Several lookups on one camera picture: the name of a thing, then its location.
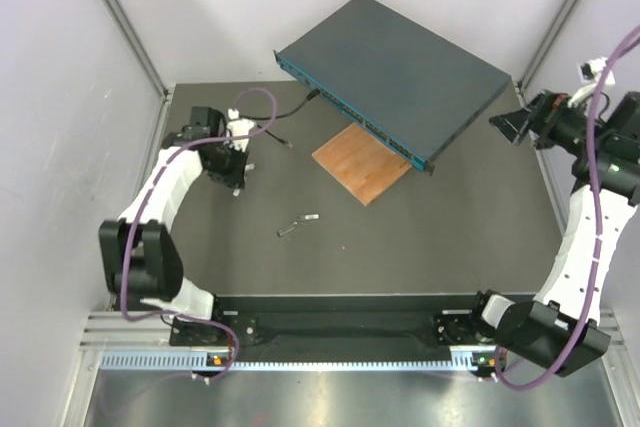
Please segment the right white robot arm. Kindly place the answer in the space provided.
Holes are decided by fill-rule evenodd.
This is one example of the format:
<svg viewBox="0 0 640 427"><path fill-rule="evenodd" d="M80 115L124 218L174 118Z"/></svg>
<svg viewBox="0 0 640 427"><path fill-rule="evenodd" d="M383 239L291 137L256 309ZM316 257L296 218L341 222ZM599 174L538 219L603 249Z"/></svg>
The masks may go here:
<svg viewBox="0 0 640 427"><path fill-rule="evenodd" d="M619 237L639 206L639 95L628 92L587 136L587 115L562 93L543 91L526 107L494 116L491 125L513 145L528 132L535 146L574 156L576 180L565 233L551 272L528 301L478 293L466 327L498 347L566 377L597 360L611 338L600 330L600 297Z"/></svg>

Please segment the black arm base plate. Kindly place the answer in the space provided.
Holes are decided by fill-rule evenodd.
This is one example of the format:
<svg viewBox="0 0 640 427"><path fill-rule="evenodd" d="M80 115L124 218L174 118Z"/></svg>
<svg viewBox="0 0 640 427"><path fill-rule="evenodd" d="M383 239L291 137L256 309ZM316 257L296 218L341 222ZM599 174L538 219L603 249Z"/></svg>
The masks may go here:
<svg viewBox="0 0 640 427"><path fill-rule="evenodd" d="M442 360L486 348L471 295L222 296L218 327L173 320L168 345L210 353L238 343L242 361Z"/></svg>

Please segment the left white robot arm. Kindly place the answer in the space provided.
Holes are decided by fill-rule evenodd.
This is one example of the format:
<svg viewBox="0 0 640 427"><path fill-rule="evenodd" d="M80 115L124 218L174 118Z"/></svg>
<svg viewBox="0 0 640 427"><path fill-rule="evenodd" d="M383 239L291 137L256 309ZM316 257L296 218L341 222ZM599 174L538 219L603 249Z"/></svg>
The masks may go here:
<svg viewBox="0 0 640 427"><path fill-rule="evenodd" d="M245 186L249 133L256 127L230 109L191 109L189 122L166 135L151 174L134 201L99 227L107 289L163 311L194 318L192 331L205 343L226 334L215 296L187 279L171 229L194 182L208 175L234 192Z"/></svg>

